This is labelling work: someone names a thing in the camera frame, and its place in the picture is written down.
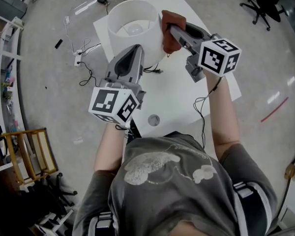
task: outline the gray floor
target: gray floor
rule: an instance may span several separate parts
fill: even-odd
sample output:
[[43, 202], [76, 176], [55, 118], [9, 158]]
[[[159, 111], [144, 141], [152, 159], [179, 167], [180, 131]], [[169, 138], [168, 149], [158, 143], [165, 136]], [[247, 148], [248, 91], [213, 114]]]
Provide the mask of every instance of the gray floor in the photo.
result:
[[[92, 22], [106, 15], [96, 3], [75, 15], [75, 8], [92, 0], [38, 0], [31, 4], [24, 21], [21, 55], [21, 91], [29, 128], [47, 127], [50, 144], [63, 172], [64, 180], [79, 192], [81, 201], [92, 175], [94, 157], [105, 124], [88, 113], [94, 80], [79, 86], [88, 77], [84, 67], [73, 66], [71, 45], [63, 18], [70, 16], [68, 34], [74, 49], [86, 37], [92, 46], [98, 37]], [[109, 0], [110, 10], [123, 0]], [[254, 14], [239, 6], [246, 0], [186, 0], [209, 30], [229, 38], [243, 50], [235, 72], [242, 97], [234, 102], [242, 143], [271, 181], [279, 200], [282, 198], [286, 166], [295, 154], [295, 34], [285, 16], [277, 23], [269, 19], [271, 31]], [[59, 39], [63, 43], [56, 50]], [[107, 60], [101, 46], [84, 58], [99, 79], [105, 74]], [[286, 97], [288, 100], [266, 121], [261, 120]], [[180, 132], [200, 141], [200, 121]], [[206, 150], [214, 155], [209, 117], [206, 118]]]

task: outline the white table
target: white table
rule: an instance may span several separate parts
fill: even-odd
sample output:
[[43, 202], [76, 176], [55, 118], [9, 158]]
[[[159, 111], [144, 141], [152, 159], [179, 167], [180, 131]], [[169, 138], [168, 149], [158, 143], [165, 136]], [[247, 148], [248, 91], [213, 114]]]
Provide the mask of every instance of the white table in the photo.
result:
[[[188, 22], [207, 30], [204, 23], [185, 0], [146, 1], [153, 4], [160, 15], [162, 10], [169, 10], [183, 15]], [[114, 54], [107, 33], [107, 16], [93, 24], [107, 60], [110, 62]], [[141, 77], [140, 85], [147, 93], [143, 98], [142, 108], [135, 110], [132, 117], [142, 137], [164, 136], [201, 118], [194, 110], [193, 103], [196, 98], [207, 96], [207, 80], [202, 79], [197, 83], [193, 82], [185, 69], [188, 56], [190, 56], [190, 53], [182, 48], [180, 51], [171, 54], [169, 58], [165, 57], [159, 63], [158, 68], [163, 70], [163, 73], [144, 73]], [[233, 74], [227, 75], [226, 78], [231, 98], [234, 101], [241, 97], [238, 84]], [[148, 117], [153, 114], [160, 117], [160, 123], [155, 127], [148, 123]], [[202, 114], [203, 116], [209, 114], [208, 99], [203, 105]]]

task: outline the shoe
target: shoe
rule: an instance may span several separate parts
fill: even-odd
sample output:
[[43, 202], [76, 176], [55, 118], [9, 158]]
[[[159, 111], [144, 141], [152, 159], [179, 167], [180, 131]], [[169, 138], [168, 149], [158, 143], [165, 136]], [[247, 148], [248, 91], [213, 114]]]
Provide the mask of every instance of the shoe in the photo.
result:
[[100, 4], [104, 5], [104, 6], [108, 6], [109, 5], [109, 2], [107, 0], [105, 1], [100, 1], [100, 0], [97, 0]]

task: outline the brown cloth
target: brown cloth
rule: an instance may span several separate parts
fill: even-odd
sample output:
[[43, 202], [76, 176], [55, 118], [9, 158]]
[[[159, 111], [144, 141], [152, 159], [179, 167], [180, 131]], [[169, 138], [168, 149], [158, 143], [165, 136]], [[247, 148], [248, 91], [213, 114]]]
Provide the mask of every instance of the brown cloth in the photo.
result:
[[162, 32], [164, 35], [163, 39], [163, 49], [166, 53], [172, 54], [175, 51], [181, 49], [179, 43], [174, 39], [171, 35], [170, 30], [168, 28], [169, 24], [178, 25], [183, 30], [186, 30], [186, 18], [168, 10], [162, 10], [163, 18], [162, 18]]

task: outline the lamp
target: lamp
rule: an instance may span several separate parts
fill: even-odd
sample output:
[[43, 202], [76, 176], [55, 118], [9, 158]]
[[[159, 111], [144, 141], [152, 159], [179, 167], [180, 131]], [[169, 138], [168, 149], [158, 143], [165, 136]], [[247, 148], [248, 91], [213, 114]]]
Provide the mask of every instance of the lamp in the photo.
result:
[[114, 56], [139, 44], [144, 51], [143, 68], [160, 62], [164, 56], [160, 16], [145, 0], [124, 1], [108, 14], [107, 30]]

